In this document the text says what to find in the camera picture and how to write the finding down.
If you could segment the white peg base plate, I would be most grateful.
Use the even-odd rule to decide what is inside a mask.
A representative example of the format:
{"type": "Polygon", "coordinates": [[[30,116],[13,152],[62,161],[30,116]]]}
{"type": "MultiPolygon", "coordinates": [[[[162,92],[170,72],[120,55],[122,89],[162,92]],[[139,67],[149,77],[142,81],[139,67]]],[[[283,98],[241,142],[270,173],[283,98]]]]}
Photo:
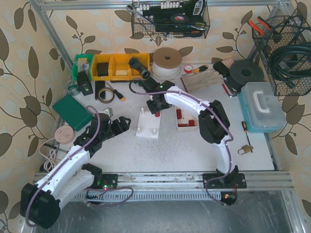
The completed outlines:
{"type": "Polygon", "coordinates": [[[155,117],[150,111],[142,107],[139,113],[136,137],[155,138],[159,136],[160,117],[155,117]]]}

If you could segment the white spring tray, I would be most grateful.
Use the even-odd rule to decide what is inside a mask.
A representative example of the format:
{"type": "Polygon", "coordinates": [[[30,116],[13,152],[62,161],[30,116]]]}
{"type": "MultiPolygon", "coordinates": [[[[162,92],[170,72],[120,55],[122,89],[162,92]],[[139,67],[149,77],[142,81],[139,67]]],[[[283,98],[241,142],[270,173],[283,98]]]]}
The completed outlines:
{"type": "Polygon", "coordinates": [[[175,113],[177,130],[179,132],[192,132],[199,128],[197,118],[188,113],[187,111],[176,108],[175,113]]]}

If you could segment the brown tape roll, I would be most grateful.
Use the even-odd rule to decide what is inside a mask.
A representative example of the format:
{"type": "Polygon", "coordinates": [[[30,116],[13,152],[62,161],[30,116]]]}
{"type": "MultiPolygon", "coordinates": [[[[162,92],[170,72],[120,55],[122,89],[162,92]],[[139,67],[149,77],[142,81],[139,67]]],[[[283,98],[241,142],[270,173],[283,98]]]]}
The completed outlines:
{"type": "Polygon", "coordinates": [[[101,103],[109,104],[114,100],[115,93],[112,89],[104,87],[98,91],[97,98],[101,103]]]}

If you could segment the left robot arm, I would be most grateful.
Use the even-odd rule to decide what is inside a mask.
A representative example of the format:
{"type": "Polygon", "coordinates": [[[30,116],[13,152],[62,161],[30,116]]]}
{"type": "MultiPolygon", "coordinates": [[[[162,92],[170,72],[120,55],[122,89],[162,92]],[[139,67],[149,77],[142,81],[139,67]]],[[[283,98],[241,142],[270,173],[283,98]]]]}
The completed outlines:
{"type": "Polygon", "coordinates": [[[21,191],[20,214],[30,227],[50,228],[61,210],[84,189],[107,191],[113,185],[103,179],[101,168],[89,163],[103,142],[129,130],[131,119],[111,120],[99,113],[74,141],[67,155],[36,184],[27,183],[21,191]]]}

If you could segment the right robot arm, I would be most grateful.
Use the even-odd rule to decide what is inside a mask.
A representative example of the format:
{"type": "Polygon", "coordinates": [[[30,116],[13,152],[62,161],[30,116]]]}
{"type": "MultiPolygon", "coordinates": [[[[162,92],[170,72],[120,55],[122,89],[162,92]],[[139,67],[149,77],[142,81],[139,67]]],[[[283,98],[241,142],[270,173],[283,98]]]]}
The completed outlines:
{"type": "Polygon", "coordinates": [[[230,122],[218,100],[198,99],[170,81],[158,83],[151,77],[145,79],[141,86],[151,95],[147,105],[153,114],[174,105],[197,117],[201,137],[216,147],[217,170],[226,175],[239,172],[228,146],[234,139],[229,131],[230,122]]]}

